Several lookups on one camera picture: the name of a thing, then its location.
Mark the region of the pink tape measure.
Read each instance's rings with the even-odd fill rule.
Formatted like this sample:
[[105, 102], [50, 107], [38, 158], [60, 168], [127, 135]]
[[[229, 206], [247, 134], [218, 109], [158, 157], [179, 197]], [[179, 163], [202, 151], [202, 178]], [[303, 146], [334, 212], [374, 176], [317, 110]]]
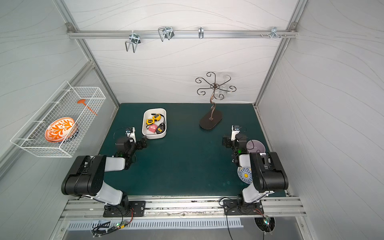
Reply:
[[156, 134], [157, 128], [158, 128], [157, 125], [152, 124], [152, 125], [149, 125], [148, 131], [153, 133], [153, 134]]

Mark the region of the large yellow tape measure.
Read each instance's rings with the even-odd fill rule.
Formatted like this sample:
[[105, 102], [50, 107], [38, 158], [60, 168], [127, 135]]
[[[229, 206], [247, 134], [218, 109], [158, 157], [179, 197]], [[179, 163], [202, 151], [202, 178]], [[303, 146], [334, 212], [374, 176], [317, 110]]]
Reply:
[[147, 126], [154, 124], [156, 121], [154, 119], [147, 119], [146, 124]]

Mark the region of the black round tape measure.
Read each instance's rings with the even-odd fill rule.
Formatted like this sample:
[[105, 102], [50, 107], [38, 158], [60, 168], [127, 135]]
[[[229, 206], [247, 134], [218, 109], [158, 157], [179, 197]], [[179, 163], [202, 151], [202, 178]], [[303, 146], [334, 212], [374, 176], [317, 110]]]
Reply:
[[159, 126], [159, 127], [157, 127], [157, 129], [156, 129], [156, 133], [157, 133], [157, 134], [162, 134], [164, 131], [165, 131], [164, 126]]

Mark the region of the white plastic storage box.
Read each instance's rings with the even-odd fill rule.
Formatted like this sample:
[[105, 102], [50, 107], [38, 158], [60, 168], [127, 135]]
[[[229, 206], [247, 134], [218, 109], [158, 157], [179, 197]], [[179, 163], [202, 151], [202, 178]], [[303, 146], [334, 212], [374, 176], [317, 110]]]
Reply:
[[[159, 126], [164, 126], [165, 131], [162, 134], [153, 134], [148, 131], [149, 126], [146, 124], [147, 119], [153, 119], [154, 114], [160, 114], [161, 119], [159, 121], [156, 121], [154, 124]], [[149, 140], [156, 140], [164, 138], [167, 134], [167, 111], [163, 108], [157, 108], [157, 109], [148, 109], [144, 112], [143, 116], [143, 126], [142, 126], [142, 134], [147, 137]]]

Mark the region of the small yellow tape measure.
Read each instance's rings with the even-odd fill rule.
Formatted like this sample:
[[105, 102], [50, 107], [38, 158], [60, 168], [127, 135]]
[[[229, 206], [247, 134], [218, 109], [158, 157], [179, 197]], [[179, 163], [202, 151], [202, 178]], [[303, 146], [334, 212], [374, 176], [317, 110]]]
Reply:
[[160, 114], [154, 114], [154, 116], [153, 116], [153, 119], [154, 119], [155, 121], [159, 121], [161, 118], [162, 118], [162, 117], [161, 117]]

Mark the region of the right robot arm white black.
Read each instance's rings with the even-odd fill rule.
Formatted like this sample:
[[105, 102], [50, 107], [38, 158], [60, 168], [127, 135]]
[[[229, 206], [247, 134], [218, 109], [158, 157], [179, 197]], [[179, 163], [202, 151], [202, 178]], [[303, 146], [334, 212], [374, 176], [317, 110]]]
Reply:
[[233, 151], [232, 161], [242, 171], [241, 176], [248, 179], [248, 186], [240, 194], [241, 201], [246, 204], [258, 203], [262, 198], [286, 191], [289, 187], [278, 154], [267, 152], [259, 143], [240, 132], [222, 137], [222, 145]]

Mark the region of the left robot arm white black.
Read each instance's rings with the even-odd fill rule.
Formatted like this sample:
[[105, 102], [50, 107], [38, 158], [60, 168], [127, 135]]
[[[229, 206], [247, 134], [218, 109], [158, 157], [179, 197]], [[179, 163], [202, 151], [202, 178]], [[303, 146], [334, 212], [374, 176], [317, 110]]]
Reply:
[[106, 155], [77, 156], [61, 185], [62, 194], [93, 199], [105, 205], [123, 210], [130, 208], [126, 193], [117, 190], [104, 181], [105, 173], [128, 170], [138, 150], [147, 147], [147, 137], [136, 141], [131, 137], [118, 139], [117, 153]]

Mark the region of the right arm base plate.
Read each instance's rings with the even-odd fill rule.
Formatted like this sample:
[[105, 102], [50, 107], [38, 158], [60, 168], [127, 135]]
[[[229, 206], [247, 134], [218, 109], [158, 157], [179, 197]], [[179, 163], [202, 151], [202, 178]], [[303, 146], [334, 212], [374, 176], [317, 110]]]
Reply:
[[220, 201], [226, 216], [262, 216], [264, 209], [261, 203], [242, 203], [237, 200], [224, 199]]

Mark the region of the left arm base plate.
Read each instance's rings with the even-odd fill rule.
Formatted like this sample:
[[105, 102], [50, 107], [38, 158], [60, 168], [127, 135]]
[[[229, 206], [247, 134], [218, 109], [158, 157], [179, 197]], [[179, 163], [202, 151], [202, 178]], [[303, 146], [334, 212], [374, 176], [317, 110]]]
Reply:
[[105, 205], [103, 217], [143, 217], [146, 208], [146, 201], [130, 201], [127, 205]]

